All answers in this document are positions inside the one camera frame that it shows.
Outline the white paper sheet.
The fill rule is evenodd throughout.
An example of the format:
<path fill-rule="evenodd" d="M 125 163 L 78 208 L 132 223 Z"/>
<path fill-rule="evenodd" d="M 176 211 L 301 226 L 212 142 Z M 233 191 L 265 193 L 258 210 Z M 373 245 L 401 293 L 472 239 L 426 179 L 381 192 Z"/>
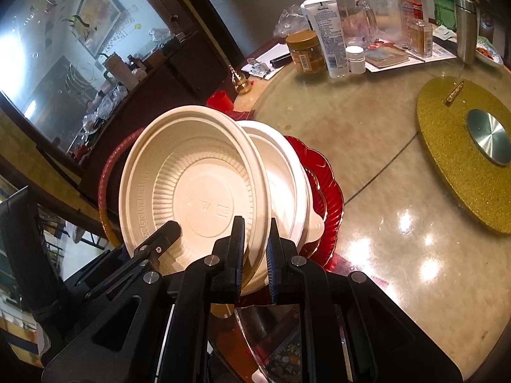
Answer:
<path fill-rule="evenodd" d="M 392 70 L 392 69 L 400 68 L 400 67 L 422 65 L 422 64 L 432 63 L 432 62 L 436 62 L 436 61 L 447 61 L 447 60 L 455 59 L 455 55 L 453 55 L 451 52 L 449 52 L 449 50 L 442 48 L 437 43 L 432 43 L 432 52 L 431 52 L 430 56 L 420 56 L 419 54 L 415 53 L 411 49 L 406 49 L 402 45 L 399 45 L 392 41 L 386 41 L 386 40 L 376 40 L 365 50 L 374 49 L 374 48 L 377 48 L 380 46 L 390 46 L 390 47 L 395 47 L 397 49 L 401 49 L 409 55 L 409 60 L 404 63 L 395 65 L 395 66 L 384 67 L 384 68 L 375 67 L 375 66 L 371 65 L 369 62 L 365 61 L 365 68 L 367 70 L 369 70 L 371 73 L 383 72 L 386 70 Z"/>

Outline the gold glitter turntable mat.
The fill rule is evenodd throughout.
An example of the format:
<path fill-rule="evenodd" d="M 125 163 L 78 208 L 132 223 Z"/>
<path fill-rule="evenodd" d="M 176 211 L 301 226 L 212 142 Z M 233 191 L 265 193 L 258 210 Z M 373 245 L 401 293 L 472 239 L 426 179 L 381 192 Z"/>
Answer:
<path fill-rule="evenodd" d="M 483 155 L 469 135 L 468 114 L 489 112 L 510 131 L 510 103 L 465 80 L 451 104 L 446 100 L 460 80 L 438 77 L 428 81 L 416 101 L 416 121 L 429 155 L 456 199 L 486 227 L 510 233 L 510 166 Z"/>

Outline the old book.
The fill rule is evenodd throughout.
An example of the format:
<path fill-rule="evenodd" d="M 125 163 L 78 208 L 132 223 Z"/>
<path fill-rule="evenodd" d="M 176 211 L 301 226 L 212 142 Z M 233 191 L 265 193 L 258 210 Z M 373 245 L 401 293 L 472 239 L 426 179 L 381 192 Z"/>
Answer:
<path fill-rule="evenodd" d="M 409 55 L 395 47 L 380 46 L 365 50 L 365 60 L 375 67 L 384 68 L 408 61 Z"/>

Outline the steel thermos flask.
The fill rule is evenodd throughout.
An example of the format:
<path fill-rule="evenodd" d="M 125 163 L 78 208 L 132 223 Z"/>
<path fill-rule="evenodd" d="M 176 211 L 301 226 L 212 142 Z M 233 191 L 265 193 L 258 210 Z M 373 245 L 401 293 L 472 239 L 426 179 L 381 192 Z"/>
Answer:
<path fill-rule="evenodd" d="M 454 0 L 457 56 L 467 65 L 476 58 L 477 5 L 473 0 Z"/>

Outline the brown lidded jar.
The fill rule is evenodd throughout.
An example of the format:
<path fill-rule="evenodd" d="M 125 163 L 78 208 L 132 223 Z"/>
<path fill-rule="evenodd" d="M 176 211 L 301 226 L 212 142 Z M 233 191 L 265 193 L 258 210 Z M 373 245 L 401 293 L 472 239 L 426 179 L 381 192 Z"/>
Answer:
<path fill-rule="evenodd" d="M 313 30 L 293 33 L 285 41 L 298 72 L 312 74 L 326 69 L 320 40 Z"/>

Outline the glass pitcher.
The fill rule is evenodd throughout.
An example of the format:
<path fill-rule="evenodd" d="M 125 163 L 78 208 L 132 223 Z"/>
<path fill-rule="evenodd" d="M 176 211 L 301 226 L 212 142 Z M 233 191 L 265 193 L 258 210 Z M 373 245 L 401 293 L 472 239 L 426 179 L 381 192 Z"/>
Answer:
<path fill-rule="evenodd" d="M 377 33 L 374 11 L 365 0 L 335 0 L 347 46 L 368 49 Z"/>

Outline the small white pill bottle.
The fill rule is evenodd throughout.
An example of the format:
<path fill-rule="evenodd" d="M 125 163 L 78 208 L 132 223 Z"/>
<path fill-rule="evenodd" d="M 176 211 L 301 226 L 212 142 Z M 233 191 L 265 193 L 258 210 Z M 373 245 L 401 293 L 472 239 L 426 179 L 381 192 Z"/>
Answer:
<path fill-rule="evenodd" d="M 365 73 L 365 50 L 361 46 L 346 47 L 349 72 L 352 74 Z"/>

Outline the red wedding plate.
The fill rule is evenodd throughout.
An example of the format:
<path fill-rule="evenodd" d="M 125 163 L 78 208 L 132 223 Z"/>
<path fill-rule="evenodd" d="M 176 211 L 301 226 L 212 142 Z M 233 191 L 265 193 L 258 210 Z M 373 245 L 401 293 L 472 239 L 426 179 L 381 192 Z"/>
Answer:
<path fill-rule="evenodd" d="M 344 217 L 345 200 L 340 186 L 334 178 L 328 160 L 317 150 L 307 147 L 295 137 L 285 136 L 299 157 L 303 168 L 311 169 L 320 183 L 320 190 L 326 202 L 325 233 L 321 240 L 321 258 L 314 262 L 327 272 L 334 272 L 339 257 L 335 255 L 339 228 Z"/>

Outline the liquor bottle in clear box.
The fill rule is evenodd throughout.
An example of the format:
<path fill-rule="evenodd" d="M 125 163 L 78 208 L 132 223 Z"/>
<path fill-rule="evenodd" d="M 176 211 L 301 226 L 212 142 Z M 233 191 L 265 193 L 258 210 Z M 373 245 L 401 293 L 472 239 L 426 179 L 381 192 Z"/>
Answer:
<path fill-rule="evenodd" d="M 402 45 L 420 56 L 432 52 L 431 25 L 424 19 L 422 0 L 398 0 L 402 24 Z"/>

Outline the large beige plastic bowl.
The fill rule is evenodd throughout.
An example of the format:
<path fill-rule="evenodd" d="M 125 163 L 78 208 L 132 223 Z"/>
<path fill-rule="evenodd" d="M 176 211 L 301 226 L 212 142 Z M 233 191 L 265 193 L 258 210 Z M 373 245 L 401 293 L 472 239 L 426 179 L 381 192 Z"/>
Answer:
<path fill-rule="evenodd" d="M 179 106 L 156 118 L 134 143 L 119 188 L 119 221 L 129 254 L 166 222 L 182 229 L 164 251 L 164 273 L 211 254 L 245 222 L 242 289 L 265 257 L 271 220 L 269 182 L 254 143 L 232 118 L 205 106 Z"/>

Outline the large white foam bowl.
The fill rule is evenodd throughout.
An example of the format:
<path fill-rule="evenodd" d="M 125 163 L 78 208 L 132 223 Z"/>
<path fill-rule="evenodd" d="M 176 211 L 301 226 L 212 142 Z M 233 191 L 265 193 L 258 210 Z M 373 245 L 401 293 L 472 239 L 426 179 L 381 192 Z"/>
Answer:
<path fill-rule="evenodd" d="M 291 240 L 300 250 L 309 239 L 312 224 L 312 192 L 305 170 L 290 141 L 271 126 L 253 120 L 242 120 L 265 168 L 271 217 L 275 219 L 283 239 Z"/>

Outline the gold stick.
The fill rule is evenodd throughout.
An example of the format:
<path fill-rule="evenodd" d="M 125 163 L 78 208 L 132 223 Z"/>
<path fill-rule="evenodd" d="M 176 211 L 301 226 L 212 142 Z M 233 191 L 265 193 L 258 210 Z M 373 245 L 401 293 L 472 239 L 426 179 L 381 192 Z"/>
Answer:
<path fill-rule="evenodd" d="M 449 95 L 447 96 L 446 100 L 445 100 L 445 104 L 447 106 L 450 106 L 455 98 L 457 97 L 457 95 L 461 92 L 461 90 L 463 89 L 464 87 L 464 81 L 461 80 L 456 86 L 455 88 L 449 93 Z"/>

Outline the silver turntable hub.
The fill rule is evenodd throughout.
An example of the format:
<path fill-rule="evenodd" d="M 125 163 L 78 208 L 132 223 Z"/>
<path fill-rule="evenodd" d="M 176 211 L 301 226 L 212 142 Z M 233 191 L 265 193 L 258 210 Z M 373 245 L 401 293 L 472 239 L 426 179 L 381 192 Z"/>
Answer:
<path fill-rule="evenodd" d="M 489 112 L 472 109 L 467 115 L 469 135 L 490 162 L 505 167 L 510 164 L 510 136 L 502 123 Z"/>

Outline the gold bell ornament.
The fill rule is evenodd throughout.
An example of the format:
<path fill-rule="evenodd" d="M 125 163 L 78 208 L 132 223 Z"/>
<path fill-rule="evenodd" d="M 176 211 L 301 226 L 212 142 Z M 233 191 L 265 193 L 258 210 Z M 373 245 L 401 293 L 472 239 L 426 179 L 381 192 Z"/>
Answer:
<path fill-rule="evenodd" d="M 252 84 L 245 73 L 241 70 L 235 69 L 232 65 L 229 65 L 228 69 L 230 71 L 230 79 L 236 93 L 240 95 L 249 93 L 252 89 Z"/>

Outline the blue white food dish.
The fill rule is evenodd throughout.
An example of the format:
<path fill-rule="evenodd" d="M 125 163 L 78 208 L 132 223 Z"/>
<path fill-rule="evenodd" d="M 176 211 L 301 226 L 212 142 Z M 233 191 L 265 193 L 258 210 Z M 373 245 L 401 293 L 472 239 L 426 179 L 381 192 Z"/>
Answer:
<path fill-rule="evenodd" d="M 503 60 L 501 56 L 493 47 L 478 43 L 476 49 L 476 57 L 479 61 L 491 67 L 503 66 Z"/>

